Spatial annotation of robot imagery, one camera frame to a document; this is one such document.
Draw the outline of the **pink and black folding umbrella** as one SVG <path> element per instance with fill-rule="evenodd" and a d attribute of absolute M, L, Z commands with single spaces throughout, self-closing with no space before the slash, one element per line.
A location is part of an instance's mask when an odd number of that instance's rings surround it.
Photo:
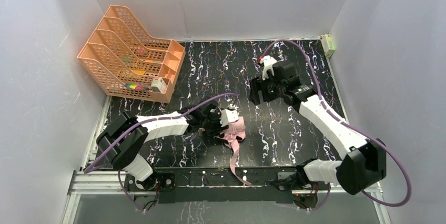
<path fill-rule="evenodd" d="M 239 158 L 240 142 L 246 138 L 246 126 L 243 116 L 239 117 L 238 121 L 230 123 L 228 128 L 220 132 L 216 138 L 223 140 L 225 145 L 233 151 L 229 164 L 232 174 L 242 182 L 243 185 L 251 186 L 250 182 L 236 174 L 236 162 Z"/>

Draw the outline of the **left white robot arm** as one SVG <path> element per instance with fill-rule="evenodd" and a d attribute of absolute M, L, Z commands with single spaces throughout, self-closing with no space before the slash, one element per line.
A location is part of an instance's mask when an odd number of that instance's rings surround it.
<path fill-rule="evenodd" d="M 199 130 L 218 136 L 238 120 L 235 108 L 222 109 L 215 101 L 196 110 L 189 107 L 159 116 L 135 116 L 124 112 L 97 137 L 96 143 L 113 169 L 124 170 L 135 180 L 145 182 L 155 171 L 139 153 L 144 143 Z"/>

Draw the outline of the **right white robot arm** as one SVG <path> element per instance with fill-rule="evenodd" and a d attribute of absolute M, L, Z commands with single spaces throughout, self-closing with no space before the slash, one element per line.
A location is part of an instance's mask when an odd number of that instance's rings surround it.
<path fill-rule="evenodd" d="M 259 65 L 262 74 L 250 81 L 249 100 L 259 105 L 281 98 L 316 126 L 341 158 L 339 161 L 311 158 L 299 164 L 295 175 L 298 184 L 326 182 L 340 185 L 355 195 L 386 177 L 386 152 L 381 142 L 345 126 L 346 121 L 318 96 L 315 87 L 301 83 L 291 62 L 265 56 Z"/>

